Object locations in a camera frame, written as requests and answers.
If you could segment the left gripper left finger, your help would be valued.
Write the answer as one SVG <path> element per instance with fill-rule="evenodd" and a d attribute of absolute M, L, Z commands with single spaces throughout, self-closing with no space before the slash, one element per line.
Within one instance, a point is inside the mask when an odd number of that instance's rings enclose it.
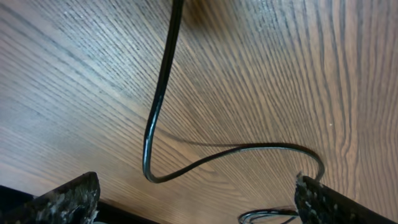
<path fill-rule="evenodd" d="M 97 173 L 87 172 L 46 194 L 1 211 L 1 223 L 93 223 L 100 192 Z"/>

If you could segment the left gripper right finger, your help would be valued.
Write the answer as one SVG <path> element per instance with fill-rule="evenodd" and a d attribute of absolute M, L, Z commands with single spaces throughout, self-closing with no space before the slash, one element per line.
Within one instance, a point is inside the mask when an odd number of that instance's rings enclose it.
<path fill-rule="evenodd" d="M 395 224 L 306 175 L 297 176 L 294 202 L 306 224 Z"/>

